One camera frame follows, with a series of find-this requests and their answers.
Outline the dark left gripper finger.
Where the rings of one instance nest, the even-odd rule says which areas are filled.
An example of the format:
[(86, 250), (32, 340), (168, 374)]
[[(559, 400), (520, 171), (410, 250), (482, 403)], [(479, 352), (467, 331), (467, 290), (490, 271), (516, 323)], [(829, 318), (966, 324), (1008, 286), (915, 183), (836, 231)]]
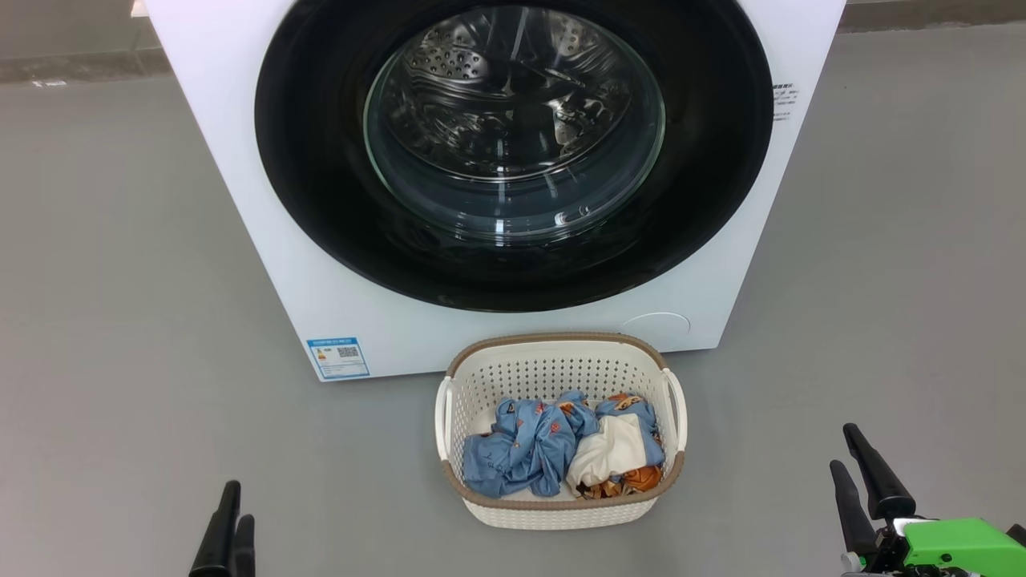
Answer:
[(240, 497), (240, 482), (228, 480), (192, 563), (190, 576), (233, 576), (233, 542)]
[(236, 526), (233, 537), (233, 576), (256, 576), (254, 517), (251, 514), (242, 515)]

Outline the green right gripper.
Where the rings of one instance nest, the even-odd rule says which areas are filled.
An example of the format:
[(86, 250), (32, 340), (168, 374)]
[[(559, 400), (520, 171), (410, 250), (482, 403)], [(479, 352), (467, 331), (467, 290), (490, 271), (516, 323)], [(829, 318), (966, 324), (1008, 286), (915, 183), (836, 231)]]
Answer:
[(846, 465), (830, 463), (838, 520), (846, 551), (842, 576), (1024, 576), (1024, 528), (1005, 532), (981, 518), (912, 518), (916, 501), (858, 427), (843, 425), (844, 441), (867, 490), (873, 521), (862, 510)]

